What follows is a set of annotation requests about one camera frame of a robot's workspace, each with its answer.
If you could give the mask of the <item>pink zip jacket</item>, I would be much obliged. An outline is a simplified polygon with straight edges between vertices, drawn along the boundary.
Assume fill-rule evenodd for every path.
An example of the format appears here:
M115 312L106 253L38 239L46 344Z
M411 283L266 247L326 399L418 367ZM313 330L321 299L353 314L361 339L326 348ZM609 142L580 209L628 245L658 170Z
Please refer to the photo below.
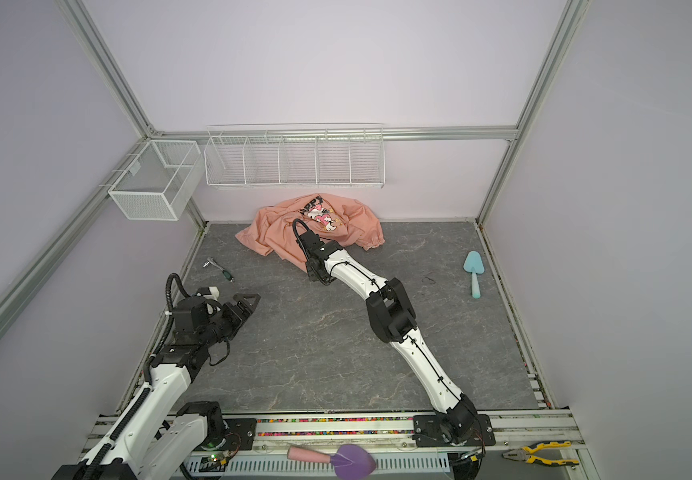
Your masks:
M305 195L260 209L236 239L262 256L275 253L305 270L305 256L293 232L296 220L303 221L321 238L344 247L357 245L370 250L385 243L381 222L367 205L327 193Z

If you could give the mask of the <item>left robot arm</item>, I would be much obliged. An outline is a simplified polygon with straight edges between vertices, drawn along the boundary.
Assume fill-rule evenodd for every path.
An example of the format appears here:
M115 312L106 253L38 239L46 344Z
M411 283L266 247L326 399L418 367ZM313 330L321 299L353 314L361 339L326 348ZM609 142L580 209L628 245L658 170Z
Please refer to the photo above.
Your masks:
M142 368L143 382L114 425L75 464L62 465L56 479L169 479L201 446L226 444L229 428L216 401L184 405L167 419L202 368L215 365L210 350L229 345L255 313L261 297L240 293L221 303L203 287L190 294L177 273L165 283L166 331Z

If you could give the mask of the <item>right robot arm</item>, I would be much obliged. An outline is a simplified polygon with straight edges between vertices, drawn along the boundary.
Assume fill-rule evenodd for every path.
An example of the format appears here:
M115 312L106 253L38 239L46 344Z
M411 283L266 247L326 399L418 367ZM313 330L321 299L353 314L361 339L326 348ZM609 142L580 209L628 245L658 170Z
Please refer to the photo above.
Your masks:
M375 335L400 354L426 392L440 422L435 438L450 445L462 445L473 438L483 441L486 429L476 406L428 347L402 282L375 274L338 242L321 239L302 220L293 221L292 231L310 280L323 285L340 281L365 301Z

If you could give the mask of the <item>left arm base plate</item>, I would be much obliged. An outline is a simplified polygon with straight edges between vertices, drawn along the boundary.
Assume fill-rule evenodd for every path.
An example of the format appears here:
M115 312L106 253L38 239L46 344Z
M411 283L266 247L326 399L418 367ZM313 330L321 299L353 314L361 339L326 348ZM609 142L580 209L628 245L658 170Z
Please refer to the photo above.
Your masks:
M207 439L199 449L206 452L240 452L253 449L258 420L256 418L230 418L224 421L222 438Z

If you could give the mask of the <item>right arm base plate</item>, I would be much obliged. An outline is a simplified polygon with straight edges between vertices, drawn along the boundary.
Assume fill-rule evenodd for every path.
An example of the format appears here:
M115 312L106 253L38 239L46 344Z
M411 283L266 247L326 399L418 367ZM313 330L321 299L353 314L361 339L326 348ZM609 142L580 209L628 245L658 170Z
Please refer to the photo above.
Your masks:
M488 415L466 418L460 426L439 414L416 415L411 428L418 447L485 447L495 446L494 427Z

